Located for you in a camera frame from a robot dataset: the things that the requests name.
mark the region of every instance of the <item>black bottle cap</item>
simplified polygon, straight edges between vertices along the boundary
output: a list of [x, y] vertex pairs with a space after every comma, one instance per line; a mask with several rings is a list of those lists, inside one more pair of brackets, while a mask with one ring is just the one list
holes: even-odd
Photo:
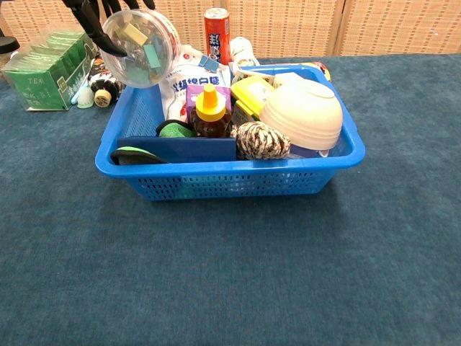
[[0, 37], [0, 54], [12, 53], [19, 49], [19, 42], [11, 36]]

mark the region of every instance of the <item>red can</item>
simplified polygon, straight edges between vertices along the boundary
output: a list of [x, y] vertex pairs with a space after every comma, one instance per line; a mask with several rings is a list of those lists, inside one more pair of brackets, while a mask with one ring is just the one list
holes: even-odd
[[208, 56], [224, 65], [229, 64], [232, 58], [227, 9], [213, 7], [205, 11], [205, 35]]

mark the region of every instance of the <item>clear plastic container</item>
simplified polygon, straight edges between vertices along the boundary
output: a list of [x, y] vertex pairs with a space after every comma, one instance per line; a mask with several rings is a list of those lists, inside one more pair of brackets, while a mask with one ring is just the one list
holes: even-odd
[[173, 24], [157, 11], [130, 9], [114, 13], [103, 26], [127, 56], [101, 52], [116, 79], [135, 88], [159, 83], [179, 58], [181, 43]]

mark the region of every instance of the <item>beige wall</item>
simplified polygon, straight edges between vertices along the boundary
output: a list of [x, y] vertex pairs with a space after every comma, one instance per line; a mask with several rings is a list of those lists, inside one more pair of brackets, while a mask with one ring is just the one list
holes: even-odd
[[[250, 39], [258, 57], [461, 52], [461, 0], [156, 0], [156, 5], [182, 42], [202, 51], [204, 11], [225, 6], [231, 36]], [[50, 25], [76, 20], [61, 0], [15, 0], [2, 4], [0, 25], [25, 44]]]

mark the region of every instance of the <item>yarn ball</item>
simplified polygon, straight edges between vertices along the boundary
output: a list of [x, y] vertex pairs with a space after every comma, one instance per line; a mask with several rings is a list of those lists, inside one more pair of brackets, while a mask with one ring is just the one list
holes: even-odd
[[261, 121], [234, 126], [230, 136], [237, 141], [240, 159], [284, 159], [290, 153], [290, 139]]

